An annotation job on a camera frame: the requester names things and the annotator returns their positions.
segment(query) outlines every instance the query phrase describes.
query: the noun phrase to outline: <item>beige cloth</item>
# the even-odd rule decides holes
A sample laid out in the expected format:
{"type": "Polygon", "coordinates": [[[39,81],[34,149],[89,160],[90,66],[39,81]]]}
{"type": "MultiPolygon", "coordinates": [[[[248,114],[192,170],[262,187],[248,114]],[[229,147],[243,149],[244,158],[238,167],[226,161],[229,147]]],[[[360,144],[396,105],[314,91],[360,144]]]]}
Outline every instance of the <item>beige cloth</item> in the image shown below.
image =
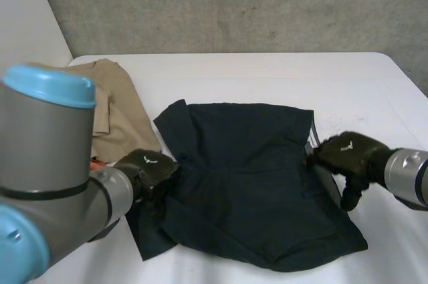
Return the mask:
{"type": "Polygon", "coordinates": [[[64,68],[31,65],[85,76],[96,82],[91,157],[116,162],[136,148],[161,150],[129,75],[117,63],[101,59],[64,68]]]}

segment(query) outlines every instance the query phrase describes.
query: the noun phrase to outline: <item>light blue cap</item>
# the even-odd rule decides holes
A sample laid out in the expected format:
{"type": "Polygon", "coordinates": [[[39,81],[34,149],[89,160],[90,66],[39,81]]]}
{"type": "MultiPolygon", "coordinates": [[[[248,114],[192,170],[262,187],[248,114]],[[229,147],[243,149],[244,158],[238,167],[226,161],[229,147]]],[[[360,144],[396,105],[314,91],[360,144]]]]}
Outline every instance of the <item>light blue cap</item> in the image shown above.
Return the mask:
{"type": "Polygon", "coordinates": [[[5,74],[7,87],[30,97],[74,108],[94,108],[95,83],[82,76],[15,65],[5,74]]]}
{"type": "Polygon", "coordinates": [[[46,272],[49,248],[21,212],[0,204],[0,283],[26,283],[46,272]]]}

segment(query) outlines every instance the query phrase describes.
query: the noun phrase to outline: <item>concrete wall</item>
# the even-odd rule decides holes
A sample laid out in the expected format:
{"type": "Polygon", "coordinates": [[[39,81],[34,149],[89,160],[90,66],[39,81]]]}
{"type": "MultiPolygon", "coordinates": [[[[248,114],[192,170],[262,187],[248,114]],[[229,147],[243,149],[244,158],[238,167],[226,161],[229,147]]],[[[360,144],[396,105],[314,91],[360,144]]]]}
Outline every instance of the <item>concrete wall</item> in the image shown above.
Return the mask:
{"type": "Polygon", "coordinates": [[[49,0],[73,55],[378,51],[428,94],[428,0],[49,0]]]}
{"type": "Polygon", "coordinates": [[[15,63],[64,67],[71,60],[47,0],[0,0],[0,75],[15,63]]]}

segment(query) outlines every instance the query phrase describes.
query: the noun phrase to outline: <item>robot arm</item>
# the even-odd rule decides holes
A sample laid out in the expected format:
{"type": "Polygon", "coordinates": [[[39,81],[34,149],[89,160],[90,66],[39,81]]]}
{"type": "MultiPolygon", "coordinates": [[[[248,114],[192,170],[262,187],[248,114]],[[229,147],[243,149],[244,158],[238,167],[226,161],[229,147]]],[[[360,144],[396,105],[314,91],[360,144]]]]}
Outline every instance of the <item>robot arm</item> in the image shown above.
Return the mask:
{"type": "Polygon", "coordinates": [[[428,152],[391,150],[356,132],[344,132],[325,141],[308,159],[346,178],[342,209],[352,210],[361,192],[377,182],[411,209],[427,210],[428,152]]]}
{"type": "Polygon", "coordinates": [[[92,80],[21,65],[7,71],[0,94],[0,283],[39,277],[105,236],[177,169],[167,156],[135,150],[89,173],[92,80]]]}

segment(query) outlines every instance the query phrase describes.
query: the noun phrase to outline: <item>white wall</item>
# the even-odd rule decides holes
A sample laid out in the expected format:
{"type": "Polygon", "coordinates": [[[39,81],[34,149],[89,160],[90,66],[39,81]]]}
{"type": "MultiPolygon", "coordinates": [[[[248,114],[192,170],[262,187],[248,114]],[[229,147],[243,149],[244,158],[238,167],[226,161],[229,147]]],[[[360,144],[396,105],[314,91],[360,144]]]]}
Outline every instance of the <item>white wall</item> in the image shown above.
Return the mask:
{"type": "Polygon", "coordinates": [[[47,0],[0,0],[0,75],[15,63],[65,66],[71,60],[47,0]]]}

